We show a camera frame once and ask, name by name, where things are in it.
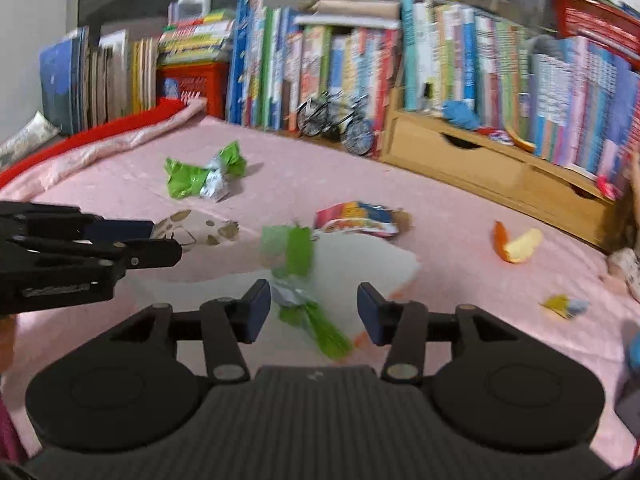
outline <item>red basket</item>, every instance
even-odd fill
[[[229,63],[176,65],[158,68],[158,95],[186,101],[207,98],[207,114],[225,118]]]
[[[562,38],[585,36],[640,70],[640,22],[593,0],[554,0]]]

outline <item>wooden cabinet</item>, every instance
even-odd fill
[[[381,160],[533,216],[604,251],[624,244],[629,198],[612,202],[574,171],[406,112],[402,89],[390,94]]]

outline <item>toy bicycle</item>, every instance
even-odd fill
[[[338,140],[353,155],[363,156],[370,152],[375,142],[370,121],[365,116],[368,96],[351,99],[350,105],[338,101],[342,93],[323,92],[320,97],[309,98],[298,107],[297,124],[300,132],[307,137],[323,136]],[[336,108],[347,108],[343,118],[338,118]],[[340,126],[346,123],[344,130]]]

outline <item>green plastic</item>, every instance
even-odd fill
[[[262,229],[262,252],[272,262],[277,290],[292,291],[290,303],[281,304],[278,318],[291,326],[304,329],[319,350],[332,360],[341,360],[353,351],[351,341],[326,316],[324,310],[306,293],[306,278],[312,270],[314,247],[308,227],[272,226]]]
[[[199,168],[190,164],[168,158],[164,162],[164,170],[169,175],[167,189],[169,196],[176,200],[188,196],[198,196],[211,170]]]
[[[225,174],[231,176],[244,176],[246,170],[246,159],[240,154],[240,144],[234,140],[225,146],[218,154],[222,162],[225,163]]]
[[[305,329],[320,351],[333,361],[344,359],[353,351],[351,341],[313,301],[294,307],[281,307],[278,318],[291,326]]]

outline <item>red blanket edge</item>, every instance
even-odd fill
[[[62,155],[70,150],[91,144],[98,140],[107,139],[108,137],[114,137],[139,128],[144,128],[145,126],[161,123],[185,108],[186,104],[178,99],[161,98],[158,106],[151,110],[116,119],[103,124],[102,126],[96,126],[90,130],[85,130],[84,132],[75,134],[62,142],[57,142],[49,148],[33,153],[33,155],[16,162],[14,165],[1,172],[0,189],[20,174],[31,169],[33,166],[44,162],[45,160]]]

